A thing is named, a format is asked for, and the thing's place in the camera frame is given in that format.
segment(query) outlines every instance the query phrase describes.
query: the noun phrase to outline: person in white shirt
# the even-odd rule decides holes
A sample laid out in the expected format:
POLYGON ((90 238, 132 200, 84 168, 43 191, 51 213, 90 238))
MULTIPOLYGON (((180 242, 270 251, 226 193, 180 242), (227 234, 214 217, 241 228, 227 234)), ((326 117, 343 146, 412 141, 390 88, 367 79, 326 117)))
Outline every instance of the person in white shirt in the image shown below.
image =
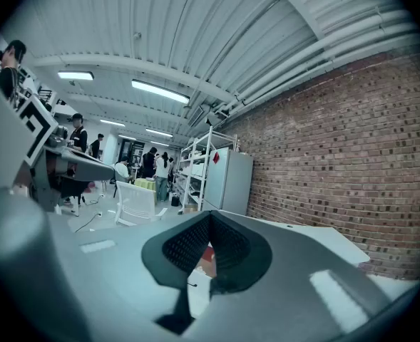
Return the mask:
POLYGON ((155 163, 158 166, 155 170, 156 197, 159 202, 164 202, 167 197, 168 170, 170 168, 167 152, 164 152, 162 156, 157 157, 155 163))
POLYGON ((127 170, 127 162, 129 161, 129 157, 123 156, 121 161, 115 165, 115 170, 118 172, 119 175, 126 179, 126 182, 129 182, 133 179, 134 175, 129 176, 129 171, 127 170))

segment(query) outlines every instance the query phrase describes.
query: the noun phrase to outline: white pipe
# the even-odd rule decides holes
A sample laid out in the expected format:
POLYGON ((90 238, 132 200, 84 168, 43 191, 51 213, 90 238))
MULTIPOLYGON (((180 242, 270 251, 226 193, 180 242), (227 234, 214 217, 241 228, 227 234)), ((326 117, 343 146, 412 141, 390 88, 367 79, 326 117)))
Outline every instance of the white pipe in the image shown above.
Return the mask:
POLYGON ((281 63, 278 67, 271 70, 269 73, 261 77, 259 80, 253 83, 249 88, 247 88, 242 93, 242 97, 246 98, 247 96, 252 95, 255 91, 259 90, 259 88, 263 87, 265 84, 275 79, 275 77, 278 77, 278 75, 286 71, 290 66, 293 66, 297 62, 308 57, 309 55, 313 54, 319 49, 322 49, 328 46, 329 44, 340 41, 341 39, 351 36, 352 34, 358 33, 360 31, 363 31, 364 29, 369 29, 369 28, 372 28, 373 26, 386 23, 388 21, 393 21, 397 19, 407 19, 410 17, 411 17, 411 14, 406 10, 390 11, 389 13, 370 16, 369 18, 363 19, 361 21, 356 22, 355 24, 351 24, 350 26, 342 28, 330 34, 329 36, 321 39, 320 41, 317 41, 311 46, 306 47, 305 49, 301 50, 299 53, 297 53, 293 57, 281 63))
POLYGON ((374 41, 375 39, 384 38, 385 36, 393 36, 394 34, 403 33, 406 31, 412 31, 414 29, 417 29, 416 24, 402 23, 402 24, 397 24, 395 26, 389 26, 384 29, 380 28, 380 29, 377 29, 376 31, 371 31, 369 33, 365 33, 360 36, 357 36, 356 38, 345 41, 344 43, 341 43, 338 46, 335 46, 325 51, 324 53, 319 54, 318 56, 314 57, 310 61, 304 62, 294 67, 292 70, 286 72, 286 74, 280 76, 276 80, 266 85, 264 88, 262 88, 262 90, 257 91, 250 98, 245 99, 244 103, 245 105, 251 103, 256 98, 259 98, 260 96, 272 90, 276 86, 281 85, 281 83, 284 83, 287 79, 299 74, 303 70, 307 70, 309 67, 317 65, 320 61, 328 60, 333 56, 336 56, 338 54, 341 54, 342 52, 348 51, 349 49, 353 49, 363 44, 374 41))
POLYGON ((316 72, 316 71, 320 71, 320 70, 325 69, 325 68, 329 68, 329 71, 333 70, 337 67, 340 67, 340 66, 343 66, 343 65, 347 64, 346 60, 348 58, 351 58, 353 56, 358 56, 358 55, 361 55, 361 54, 364 57, 370 56, 370 55, 374 54, 374 53, 372 53, 372 51, 376 50, 377 48, 379 49, 378 52, 385 51, 386 49, 387 50, 392 49, 394 47, 391 47, 391 45, 394 45, 395 43, 397 43, 399 41, 403 41, 405 39, 411 41, 411 42, 409 42, 409 44, 420 43, 420 33, 411 33, 411 34, 407 34, 405 36, 387 39, 385 41, 374 43, 370 46, 362 47, 362 48, 359 48, 355 51, 346 53, 343 56, 340 56, 333 61, 323 63, 322 65, 317 66, 310 71, 304 72, 302 75, 297 76, 296 78, 292 79, 291 81, 288 81, 288 82, 284 83, 283 85, 278 86, 277 88, 270 91, 269 93, 266 93, 263 96, 260 96, 259 98, 257 98, 257 100, 251 101, 251 103, 247 104, 246 106, 243 106, 243 105, 237 106, 236 108, 234 108, 233 110, 231 110, 229 112, 229 115, 230 115, 230 117, 232 117, 236 113, 238 113, 239 111, 241 111, 243 109, 246 109, 246 108, 249 108, 251 105, 256 104, 256 102, 258 102, 260 100, 266 101, 269 98, 272 98, 276 95, 279 95, 280 93, 294 87, 294 83, 303 79, 305 76, 309 76, 309 78, 313 78, 315 76, 318 76, 320 73, 318 73, 317 75, 313 75, 313 73, 316 72))

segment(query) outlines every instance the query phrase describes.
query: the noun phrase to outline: man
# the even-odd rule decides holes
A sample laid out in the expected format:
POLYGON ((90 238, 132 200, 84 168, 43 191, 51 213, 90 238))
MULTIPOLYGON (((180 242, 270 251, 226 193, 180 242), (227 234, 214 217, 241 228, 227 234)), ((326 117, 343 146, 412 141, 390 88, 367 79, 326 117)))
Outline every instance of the man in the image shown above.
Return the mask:
POLYGON ((75 130, 70 136, 70 140, 73 141, 73 144, 70 145, 70 148, 73 148, 77 151, 86 152, 86 148, 88 146, 88 133, 83 127, 83 116, 80 113, 73 114, 72 123, 75 130))
POLYGON ((134 175, 129 176, 129 171, 127 170, 127 162, 129 161, 129 157, 123 156, 121 161, 115 165, 115 170, 118 172, 119 175, 126 179, 126 182, 129 182, 133 179, 134 175))
POLYGON ((100 148, 101 142, 103 140, 103 134, 98 134, 97 140, 91 143, 89 147, 90 155, 94 158, 98 158, 98 150, 100 148))
POLYGON ((0 89, 14 108, 18 104, 16 102, 18 66, 25 54, 26 46, 21 41, 12 41, 4 52, 0 52, 0 89))

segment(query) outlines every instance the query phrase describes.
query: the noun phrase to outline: fluorescent light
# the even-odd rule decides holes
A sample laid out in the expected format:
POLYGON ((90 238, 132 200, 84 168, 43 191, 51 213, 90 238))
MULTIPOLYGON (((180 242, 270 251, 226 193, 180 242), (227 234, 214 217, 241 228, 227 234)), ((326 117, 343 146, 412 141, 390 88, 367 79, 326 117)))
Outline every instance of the fluorescent light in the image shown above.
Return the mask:
POLYGON ((168 147, 168 145, 164 143, 154 142, 153 140, 151 140, 151 143, 154 143, 155 145, 163 145, 164 147, 168 147))
POLYGON ((127 138, 128 140, 137 140, 137 138, 128 137, 127 135, 119 135, 121 138, 127 138))
POLYGON ((165 96, 166 98, 179 101, 180 103, 187 104, 189 103, 189 97, 181 95, 179 93, 174 93, 173 91, 166 90, 164 88, 159 88, 149 83, 143 83, 141 81, 132 80, 132 87, 140 90, 148 91, 153 94, 158 94, 165 96))
POLYGON ((111 121, 109 121, 109 120, 104 120, 104 119, 101 119, 101 122, 102 122, 102 123, 107 123, 107 124, 119 125, 120 127, 125 127, 125 125, 124 125, 124 124, 122 124, 122 123, 115 123, 115 122, 111 122, 111 121))
POLYGON ((151 133, 155 133, 155 134, 159 134, 159 135, 164 135, 166 137, 173 137, 171 134, 158 132, 157 130, 152 130, 152 129, 147 129, 146 128, 146 131, 151 132, 151 133))
POLYGON ((94 79, 92 72, 83 71, 59 71, 58 75, 60 78, 69 78, 71 80, 90 80, 94 79))

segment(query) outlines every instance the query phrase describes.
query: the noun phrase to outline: jeans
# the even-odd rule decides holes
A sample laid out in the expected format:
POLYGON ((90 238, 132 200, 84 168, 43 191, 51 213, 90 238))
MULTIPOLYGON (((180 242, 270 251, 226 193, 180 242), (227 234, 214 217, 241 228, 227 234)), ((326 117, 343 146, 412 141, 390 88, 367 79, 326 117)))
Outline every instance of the jeans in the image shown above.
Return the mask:
POLYGON ((159 202, 164 202, 167 197, 167 179, 157 176, 155 179, 155 195, 159 202))

